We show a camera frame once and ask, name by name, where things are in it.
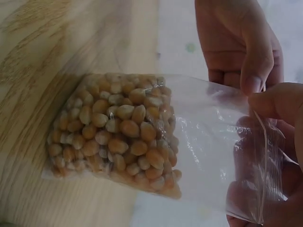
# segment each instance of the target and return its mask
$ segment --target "wooden table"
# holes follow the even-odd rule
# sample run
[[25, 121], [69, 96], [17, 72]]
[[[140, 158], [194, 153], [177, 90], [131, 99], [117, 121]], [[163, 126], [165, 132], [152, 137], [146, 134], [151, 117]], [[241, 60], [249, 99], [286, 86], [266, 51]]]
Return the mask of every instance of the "wooden table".
[[136, 192], [41, 179], [51, 121], [88, 72], [156, 71], [157, 0], [0, 1], [0, 221], [128, 227]]

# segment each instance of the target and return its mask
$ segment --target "human hand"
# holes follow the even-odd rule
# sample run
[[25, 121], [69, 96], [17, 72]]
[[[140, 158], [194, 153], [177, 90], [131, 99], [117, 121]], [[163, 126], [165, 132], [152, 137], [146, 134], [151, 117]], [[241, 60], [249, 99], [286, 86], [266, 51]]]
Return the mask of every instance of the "human hand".
[[[285, 135], [285, 154], [293, 162], [284, 160], [282, 170], [283, 193], [287, 201], [274, 206], [274, 215], [264, 227], [303, 226], [303, 85], [281, 83], [264, 93], [249, 97], [250, 106], [261, 116], [279, 119], [278, 128]], [[230, 227], [258, 225], [227, 217]]]
[[257, 0], [195, 0], [197, 30], [211, 82], [250, 95], [283, 82], [279, 41]]

